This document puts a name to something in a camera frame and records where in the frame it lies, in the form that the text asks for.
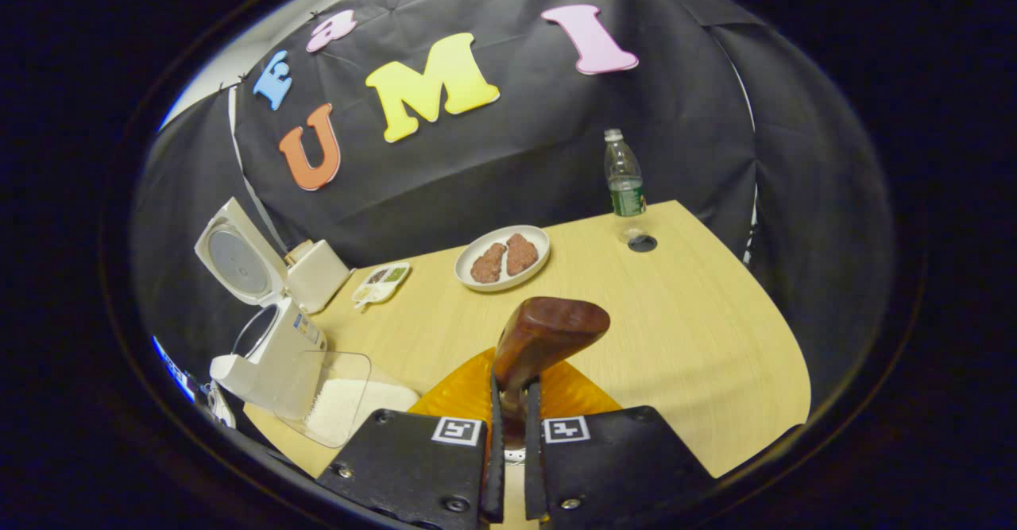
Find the black fabric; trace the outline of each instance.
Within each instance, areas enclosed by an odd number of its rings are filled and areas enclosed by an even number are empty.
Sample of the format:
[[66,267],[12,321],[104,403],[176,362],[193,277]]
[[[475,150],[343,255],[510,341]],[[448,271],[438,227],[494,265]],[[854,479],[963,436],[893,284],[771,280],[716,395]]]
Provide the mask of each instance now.
[[201,263],[194,244],[231,196],[268,234],[244,187],[230,138],[228,93],[178,114],[160,132],[139,183],[131,267],[148,331],[181,369],[208,378],[212,357],[230,353],[259,306],[241,302]]
[[894,279],[887,185],[860,121],[832,81],[770,27],[711,27],[756,120],[752,272],[801,347],[813,410],[859,365]]
[[[709,1],[696,0],[697,8]],[[639,56],[637,69],[576,71],[574,45],[540,13],[585,2]],[[355,30],[306,53],[313,27],[345,9],[354,10]],[[419,118],[417,132],[386,142],[368,74],[393,60],[422,71],[433,42],[465,31],[500,99],[464,114],[442,109],[435,123]],[[293,85],[273,111],[252,89],[280,49]],[[320,163],[306,118],[323,103],[333,104],[342,165],[332,183],[307,192],[279,141],[302,125],[308,162]],[[513,223],[610,212],[606,128],[621,128],[635,151],[648,200],[681,201],[740,255],[752,215],[752,125],[730,63],[681,0],[342,0],[254,66],[237,107],[248,178],[283,238],[325,239],[353,266],[467,244]]]
[[[639,67],[576,71],[570,39],[540,13],[584,2],[599,6],[599,20]],[[313,27],[343,9],[354,10],[355,30],[306,53]],[[408,109],[418,131],[386,142],[367,74],[393,60],[422,71],[430,46],[465,31],[500,99],[464,114],[442,107],[435,123]],[[293,85],[271,111],[252,89],[281,49]],[[256,308],[219,285],[194,241],[230,196],[268,234],[236,166],[226,98],[203,100],[164,128],[135,216],[139,303],[171,357],[201,378]],[[342,164],[308,192],[279,142],[303,127],[308,162],[318,165],[306,120],[325,103]],[[326,240],[352,267],[466,244],[513,223],[609,212],[606,128],[621,128],[651,203],[678,200],[738,258],[759,182],[752,271],[798,338],[817,409],[863,359],[886,305],[894,241],[885,183],[832,81],[732,2],[341,0],[266,53],[237,93],[244,171],[284,243]]]

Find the yellow letter m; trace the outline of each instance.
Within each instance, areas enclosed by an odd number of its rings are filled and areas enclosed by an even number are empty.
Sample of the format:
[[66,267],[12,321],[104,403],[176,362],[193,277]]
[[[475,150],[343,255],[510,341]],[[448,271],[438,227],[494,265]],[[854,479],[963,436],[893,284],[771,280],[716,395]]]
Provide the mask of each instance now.
[[368,74],[367,86],[376,89],[388,123],[384,130],[386,141],[396,142],[417,132],[419,122],[406,114],[404,103],[431,123],[437,121],[442,85],[448,94],[445,110],[452,114],[466,113],[498,99],[498,89],[484,81],[470,53],[472,42],[472,34],[450,35],[436,41],[427,55],[424,74],[399,62],[385,63]]

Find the wooden handle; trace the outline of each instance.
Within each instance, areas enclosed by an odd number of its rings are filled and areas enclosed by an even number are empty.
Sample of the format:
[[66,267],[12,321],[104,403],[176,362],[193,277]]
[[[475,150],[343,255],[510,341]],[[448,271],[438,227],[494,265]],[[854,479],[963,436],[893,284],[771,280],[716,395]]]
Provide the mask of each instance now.
[[593,345],[610,328],[600,306],[580,299],[530,298],[505,323],[494,352],[494,379],[503,392],[505,448],[525,446],[523,388],[544,369]]

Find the wooden table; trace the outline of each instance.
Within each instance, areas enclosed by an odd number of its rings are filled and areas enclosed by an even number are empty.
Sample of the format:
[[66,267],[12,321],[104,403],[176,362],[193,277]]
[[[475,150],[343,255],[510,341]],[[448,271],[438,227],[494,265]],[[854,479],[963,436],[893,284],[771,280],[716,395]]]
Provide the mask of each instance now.
[[[492,347],[524,299],[596,303],[610,313],[611,328],[570,362],[622,407],[655,407],[720,476],[805,420],[809,372],[769,296],[698,219],[676,201],[651,205],[644,216],[658,240],[651,252],[631,251],[615,237],[615,217],[596,216],[546,228],[547,263],[516,288],[466,288],[453,273],[465,246],[448,248],[407,258],[412,270],[402,287],[363,313],[350,295],[371,271],[358,271],[311,319],[331,349],[364,353],[422,394]],[[244,412],[312,476],[338,454],[264,410],[247,405]],[[508,473],[506,508],[521,500],[517,477]]]

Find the water bottle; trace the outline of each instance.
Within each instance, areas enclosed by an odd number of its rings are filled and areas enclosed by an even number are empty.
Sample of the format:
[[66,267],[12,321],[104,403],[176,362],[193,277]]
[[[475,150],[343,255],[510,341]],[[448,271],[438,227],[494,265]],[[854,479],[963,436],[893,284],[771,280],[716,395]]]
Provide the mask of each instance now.
[[619,240],[629,243],[634,238],[646,235],[641,215],[646,212],[646,197],[643,196],[643,172],[633,151],[621,138],[621,131],[604,131],[607,151],[604,154],[604,175],[607,188],[611,191],[611,203],[617,223]]

